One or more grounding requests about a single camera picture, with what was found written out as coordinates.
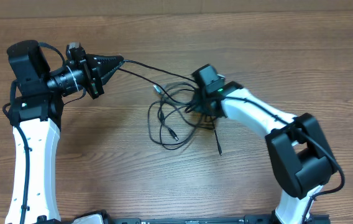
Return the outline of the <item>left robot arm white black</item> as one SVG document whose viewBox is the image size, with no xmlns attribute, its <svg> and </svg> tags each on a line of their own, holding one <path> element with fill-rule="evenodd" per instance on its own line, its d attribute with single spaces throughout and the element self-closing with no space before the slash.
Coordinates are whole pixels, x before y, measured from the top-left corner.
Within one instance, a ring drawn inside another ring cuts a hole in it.
<svg viewBox="0 0 353 224">
<path fill-rule="evenodd" d="M 53 46 L 24 40 L 7 50 L 16 76 L 3 112 L 12 126 L 16 147 L 14 186 L 6 223 L 59 223 L 55 161 L 62 129 L 63 98 L 82 91 L 93 99 L 123 65 L 124 58 L 88 54 L 70 43 L 62 65 L 52 70 L 43 49 Z"/>
</svg>

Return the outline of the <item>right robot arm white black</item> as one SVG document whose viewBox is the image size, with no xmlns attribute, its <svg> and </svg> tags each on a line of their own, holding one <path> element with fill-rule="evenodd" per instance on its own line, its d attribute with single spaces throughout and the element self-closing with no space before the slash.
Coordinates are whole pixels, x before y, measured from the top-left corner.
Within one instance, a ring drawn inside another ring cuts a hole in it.
<svg viewBox="0 0 353 224">
<path fill-rule="evenodd" d="M 207 64 L 193 72 L 197 84 L 193 109 L 215 118 L 238 121 L 265 139 L 273 174 L 282 188 L 276 209 L 266 215 L 246 215 L 243 223 L 330 223 L 329 215 L 310 210 L 323 187 L 341 173 L 326 137 L 311 114 L 296 116 L 256 98 L 236 82 L 225 82 Z"/>
</svg>

